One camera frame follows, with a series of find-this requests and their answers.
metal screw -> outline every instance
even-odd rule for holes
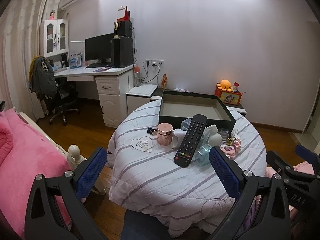
[[[72,171],[66,171],[66,172],[64,173],[64,176],[66,176],[66,177],[71,177],[72,174],[73,174]]]
[[[252,172],[251,171],[244,171],[245,176],[247,177],[251,177],[252,176]]]
[[[276,174],[275,174],[275,179],[277,179],[277,180],[281,179],[280,174],[276,173]]]
[[[42,174],[38,174],[38,175],[36,176],[36,180],[41,180],[42,178],[43,178]]]

striped bedding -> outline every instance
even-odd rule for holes
[[[172,237],[180,236],[190,226],[212,233],[233,205],[214,169],[199,167],[193,160],[187,168],[174,164],[177,151],[156,143],[147,133],[156,128],[160,100],[132,112],[116,129],[108,146],[108,167],[113,168],[109,199],[127,209],[158,218]],[[235,161],[242,169],[257,176],[266,171],[263,141],[238,112],[234,130],[242,148]]]

open box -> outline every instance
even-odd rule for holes
[[[164,91],[161,100],[159,123],[169,123],[173,129],[181,127],[183,120],[192,119],[196,114],[207,117],[207,127],[229,130],[229,136],[236,120],[217,96],[176,91]]]

white desk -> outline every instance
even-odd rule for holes
[[[128,116],[126,93],[134,87],[133,65],[94,72],[100,68],[62,70],[54,76],[66,77],[68,81],[95,81],[104,123],[106,126],[117,127]]]

white curtain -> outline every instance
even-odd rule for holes
[[[44,117],[44,108],[30,92],[30,64],[39,55],[39,27],[49,19],[47,11],[58,10],[60,0],[11,0],[0,18],[0,100],[15,106],[34,121]]]

